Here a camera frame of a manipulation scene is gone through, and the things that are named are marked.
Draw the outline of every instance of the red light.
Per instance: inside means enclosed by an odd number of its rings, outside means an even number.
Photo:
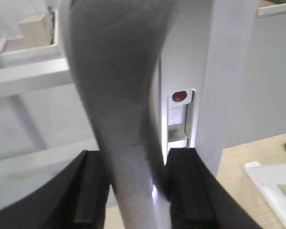
[[[186,91],[175,92],[173,94],[173,100],[175,102],[180,102],[180,101],[184,100],[186,97],[187,97]]]

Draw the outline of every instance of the wooden desk surface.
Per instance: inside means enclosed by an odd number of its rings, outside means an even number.
[[[226,148],[217,180],[263,229],[284,229],[272,208],[243,169],[245,163],[286,164],[286,134]],[[280,186],[286,194],[286,186]],[[105,229],[123,229],[117,206],[107,208]]]

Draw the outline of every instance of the metal rod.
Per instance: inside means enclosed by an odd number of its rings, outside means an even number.
[[[126,229],[171,228],[149,90],[175,2],[73,0],[62,19],[71,72]]]

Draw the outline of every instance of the white panel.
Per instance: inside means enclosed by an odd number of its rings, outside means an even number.
[[[195,147],[216,175],[249,44],[257,0],[215,0]]]

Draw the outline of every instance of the metal slot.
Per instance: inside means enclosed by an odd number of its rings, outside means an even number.
[[[173,93],[168,101],[168,150],[189,146],[191,137],[190,116],[193,113],[194,91],[183,90]]]

